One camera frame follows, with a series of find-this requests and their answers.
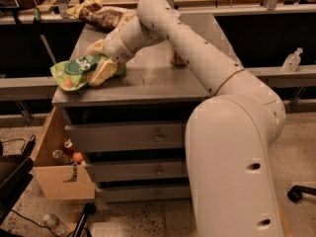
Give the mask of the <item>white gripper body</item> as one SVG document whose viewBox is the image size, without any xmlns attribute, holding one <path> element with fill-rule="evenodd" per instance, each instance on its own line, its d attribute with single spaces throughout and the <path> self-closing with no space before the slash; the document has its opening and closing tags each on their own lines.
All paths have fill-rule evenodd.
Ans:
<svg viewBox="0 0 316 237">
<path fill-rule="evenodd" d="M 123 42 L 119 30 L 114 30 L 105 37 L 104 53 L 117 63 L 127 63 L 135 57 L 135 53 Z"/>
</svg>

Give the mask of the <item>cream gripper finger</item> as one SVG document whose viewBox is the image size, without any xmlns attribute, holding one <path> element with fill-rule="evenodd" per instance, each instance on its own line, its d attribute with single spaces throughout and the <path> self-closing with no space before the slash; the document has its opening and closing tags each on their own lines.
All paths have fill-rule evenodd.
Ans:
<svg viewBox="0 0 316 237">
<path fill-rule="evenodd" d="M 119 66 L 110 58 L 102 58 L 96 70 L 93 72 L 88 84 L 92 87 L 98 87 L 103 84 L 106 80 L 111 78 L 119 69 Z"/>
<path fill-rule="evenodd" d="M 87 55 L 105 55 L 104 41 L 102 39 L 98 39 L 88 46 L 85 53 Z"/>
</svg>

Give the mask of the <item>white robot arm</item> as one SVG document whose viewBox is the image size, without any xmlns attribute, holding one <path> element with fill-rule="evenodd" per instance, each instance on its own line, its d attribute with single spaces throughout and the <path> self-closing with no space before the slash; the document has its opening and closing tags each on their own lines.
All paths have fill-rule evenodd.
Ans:
<svg viewBox="0 0 316 237">
<path fill-rule="evenodd" d="M 210 95 L 192 112 L 185 135 L 198 237 L 284 237 L 268 149 L 285 110 L 271 88 L 181 22 L 166 0 L 140 0 L 136 16 L 87 51 L 126 63 L 159 40 Z"/>
</svg>

